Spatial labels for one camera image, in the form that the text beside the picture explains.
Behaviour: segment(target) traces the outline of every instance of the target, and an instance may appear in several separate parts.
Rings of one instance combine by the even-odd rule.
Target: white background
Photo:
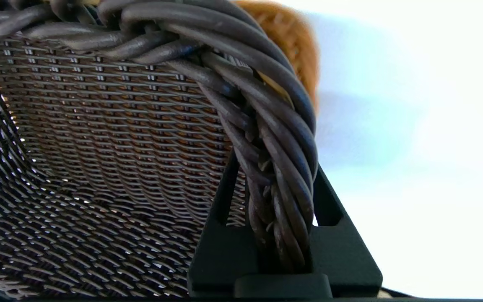
[[[483,0],[280,0],[320,42],[320,164],[382,270],[483,298]]]

